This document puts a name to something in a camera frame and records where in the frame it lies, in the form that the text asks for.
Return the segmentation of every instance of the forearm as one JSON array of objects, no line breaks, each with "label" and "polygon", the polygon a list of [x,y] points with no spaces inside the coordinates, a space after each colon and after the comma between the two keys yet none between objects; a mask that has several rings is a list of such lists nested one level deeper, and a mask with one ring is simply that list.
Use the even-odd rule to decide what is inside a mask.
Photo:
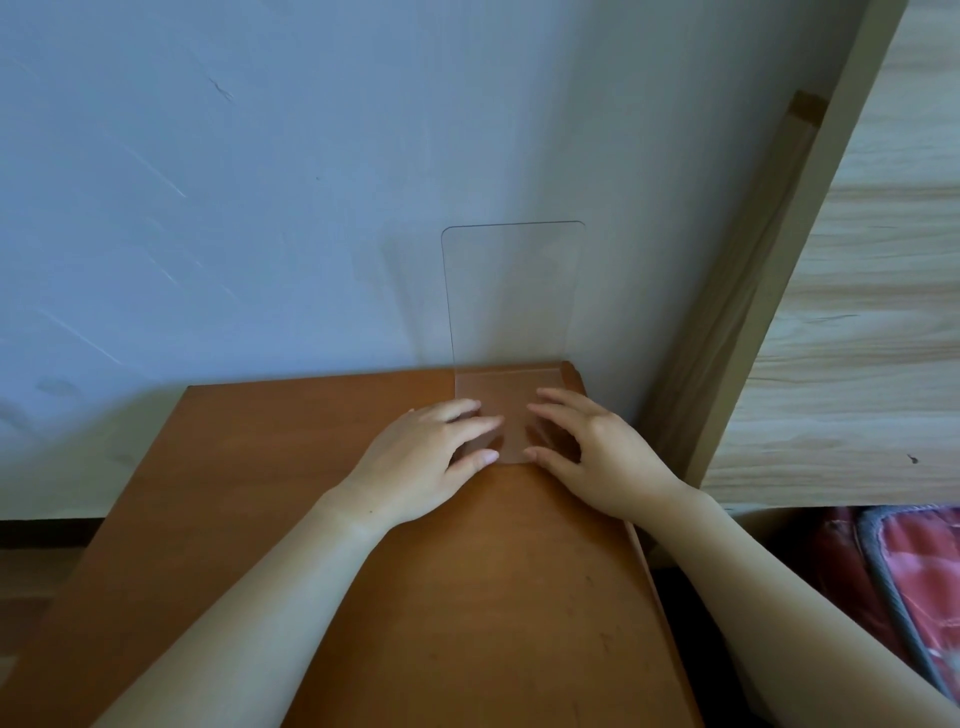
[{"label": "forearm", "polygon": [[949,701],[709,496],[683,489],[663,518],[645,520],[783,725],[957,724]]},{"label": "forearm", "polygon": [[168,649],[97,726],[279,725],[353,577],[384,529],[306,516]]}]

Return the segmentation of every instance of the white wall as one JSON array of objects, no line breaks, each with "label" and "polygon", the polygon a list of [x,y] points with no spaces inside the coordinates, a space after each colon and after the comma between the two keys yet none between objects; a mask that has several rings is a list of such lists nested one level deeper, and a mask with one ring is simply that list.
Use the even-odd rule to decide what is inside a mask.
[{"label": "white wall", "polygon": [[4,3],[0,519],[105,514],[186,383],[447,363],[450,225],[587,225],[632,415],[862,5]]}]

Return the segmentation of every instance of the hand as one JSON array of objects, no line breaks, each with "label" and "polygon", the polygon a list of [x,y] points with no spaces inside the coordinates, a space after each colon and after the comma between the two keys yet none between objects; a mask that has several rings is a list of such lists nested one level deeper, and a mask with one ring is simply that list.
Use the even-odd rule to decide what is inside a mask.
[{"label": "hand", "polygon": [[327,503],[384,531],[429,513],[499,456],[480,449],[450,465],[458,447],[503,423],[502,417],[454,422],[479,407],[476,400],[452,400],[410,410],[376,436]]},{"label": "hand", "polygon": [[656,519],[666,501],[694,491],[670,472],[639,433],[612,412],[576,392],[538,389],[547,404],[528,404],[580,443],[580,463],[549,448],[527,448],[533,462],[598,511],[637,523]]}]

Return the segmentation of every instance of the wooden tabletop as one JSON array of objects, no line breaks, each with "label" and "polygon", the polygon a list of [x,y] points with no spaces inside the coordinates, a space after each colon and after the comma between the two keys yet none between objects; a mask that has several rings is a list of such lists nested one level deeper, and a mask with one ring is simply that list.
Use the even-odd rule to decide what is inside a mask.
[{"label": "wooden tabletop", "polygon": [[[0,724],[88,726],[386,424],[453,392],[449,369],[187,389],[0,691]],[[624,524],[494,465],[360,570],[285,722],[321,724],[701,723]]]}]

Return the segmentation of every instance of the clear acrylic sheet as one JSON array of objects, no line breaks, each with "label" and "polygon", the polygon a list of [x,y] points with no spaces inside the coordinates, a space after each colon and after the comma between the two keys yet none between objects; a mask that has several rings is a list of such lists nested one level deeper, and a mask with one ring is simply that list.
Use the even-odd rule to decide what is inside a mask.
[{"label": "clear acrylic sheet", "polygon": [[[467,452],[494,448],[501,463],[516,463],[525,461],[523,450],[530,445],[575,449],[526,403],[537,401],[538,387],[564,386],[559,364],[566,356],[585,232],[579,222],[444,231],[456,396],[483,402],[479,414],[505,417],[501,429],[468,444]],[[493,372],[471,371],[493,365]]]}]

